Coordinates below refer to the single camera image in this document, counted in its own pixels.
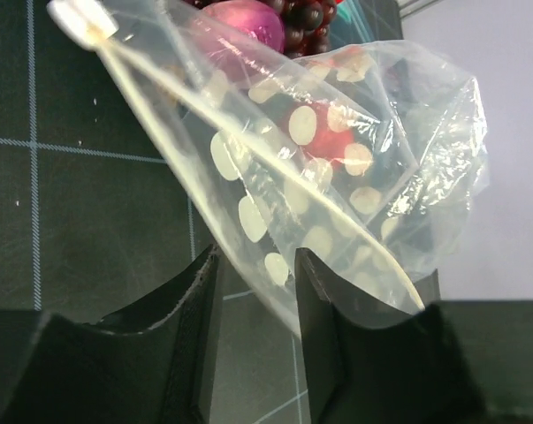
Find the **clear dotted zip bag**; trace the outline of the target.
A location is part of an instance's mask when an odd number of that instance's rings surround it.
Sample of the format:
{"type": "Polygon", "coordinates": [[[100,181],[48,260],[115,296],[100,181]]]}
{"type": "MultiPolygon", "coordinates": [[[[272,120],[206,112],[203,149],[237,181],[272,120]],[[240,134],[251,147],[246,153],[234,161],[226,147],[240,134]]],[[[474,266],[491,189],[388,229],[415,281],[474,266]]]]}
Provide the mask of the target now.
{"type": "Polygon", "coordinates": [[[232,265],[298,330],[294,258],[311,250],[416,314],[487,179],[476,77],[410,41],[290,58],[182,1],[51,1],[95,52],[232,265]],[[341,163],[307,155],[312,105],[351,129],[341,163]]]}

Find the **blue plastic basket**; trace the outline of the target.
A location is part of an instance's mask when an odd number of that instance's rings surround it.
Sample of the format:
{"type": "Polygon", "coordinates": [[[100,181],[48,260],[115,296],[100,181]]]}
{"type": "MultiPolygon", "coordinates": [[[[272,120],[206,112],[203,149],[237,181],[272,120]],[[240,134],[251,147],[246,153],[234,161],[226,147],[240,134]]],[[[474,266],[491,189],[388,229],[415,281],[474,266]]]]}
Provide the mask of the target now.
{"type": "Polygon", "coordinates": [[[330,39],[336,48],[376,39],[359,1],[338,2],[337,15],[330,25],[330,39]]]}

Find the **purple onion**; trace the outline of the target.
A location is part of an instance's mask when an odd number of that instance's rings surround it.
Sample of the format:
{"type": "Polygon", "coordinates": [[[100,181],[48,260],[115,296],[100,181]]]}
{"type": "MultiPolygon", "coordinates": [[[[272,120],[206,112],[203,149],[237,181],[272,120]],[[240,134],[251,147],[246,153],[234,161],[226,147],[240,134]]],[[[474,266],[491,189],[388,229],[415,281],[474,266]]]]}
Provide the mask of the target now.
{"type": "Polygon", "coordinates": [[[284,52],[283,21],[273,8],[261,1],[221,1],[203,7],[202,11],[278,53],[284,52]]]}

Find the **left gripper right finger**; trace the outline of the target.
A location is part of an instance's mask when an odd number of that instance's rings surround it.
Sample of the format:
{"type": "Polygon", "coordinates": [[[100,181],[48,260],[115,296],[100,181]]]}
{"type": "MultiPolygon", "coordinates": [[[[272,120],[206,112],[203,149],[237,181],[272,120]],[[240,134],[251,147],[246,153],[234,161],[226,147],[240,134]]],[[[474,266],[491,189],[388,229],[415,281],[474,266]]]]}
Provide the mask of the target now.
{"type": "Polygon", "coordinates": [[[314,423],[469,423],[484,398],[439,307],[408,316],[295,255],[302,355],[314,423]]]}

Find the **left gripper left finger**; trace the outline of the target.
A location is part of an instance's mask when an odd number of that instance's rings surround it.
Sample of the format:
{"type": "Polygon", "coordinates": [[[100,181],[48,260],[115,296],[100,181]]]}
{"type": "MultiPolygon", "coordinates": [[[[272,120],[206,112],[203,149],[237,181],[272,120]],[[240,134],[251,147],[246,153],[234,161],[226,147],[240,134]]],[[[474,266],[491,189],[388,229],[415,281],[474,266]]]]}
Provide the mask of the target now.
{"type": "Polygon", "coordinates": [[[222,254],[94,324],[0,310],[0,423],[206,423],[222,254]]]}

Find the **red apple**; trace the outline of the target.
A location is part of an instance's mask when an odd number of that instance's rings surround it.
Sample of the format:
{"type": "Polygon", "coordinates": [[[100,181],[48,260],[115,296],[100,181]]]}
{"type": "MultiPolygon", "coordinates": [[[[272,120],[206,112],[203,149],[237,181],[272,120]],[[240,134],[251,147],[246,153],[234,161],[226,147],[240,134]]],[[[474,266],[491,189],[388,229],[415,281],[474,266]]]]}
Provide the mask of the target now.
{"type": "Polygon", "coordinates": [[[321,103],[312,105],[316,113],[316,132],[313,140],[303,150],[307,155],[323,158],[332,163],[341,163],[345,158],[345,149],[354,143],[351,129],[342,132],[333,131],[329,127],[329,107],[321,103]]]}

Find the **dark red grape bunch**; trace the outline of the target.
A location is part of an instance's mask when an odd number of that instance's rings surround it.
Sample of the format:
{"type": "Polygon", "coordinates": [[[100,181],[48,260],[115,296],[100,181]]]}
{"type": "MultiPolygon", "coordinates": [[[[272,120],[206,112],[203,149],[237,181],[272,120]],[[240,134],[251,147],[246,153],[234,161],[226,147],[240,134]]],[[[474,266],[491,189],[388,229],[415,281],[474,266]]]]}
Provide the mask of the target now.
{"type": "MultiPolygon", "coordinates": [[[[189,1],[202,8],[221,1],[189,1]]],[[[329,50],[330,25],[337,15],[337,1],[261,1],[273,8],[286,31],[284,54],[290,58],[310,56],[329,50]]]]}

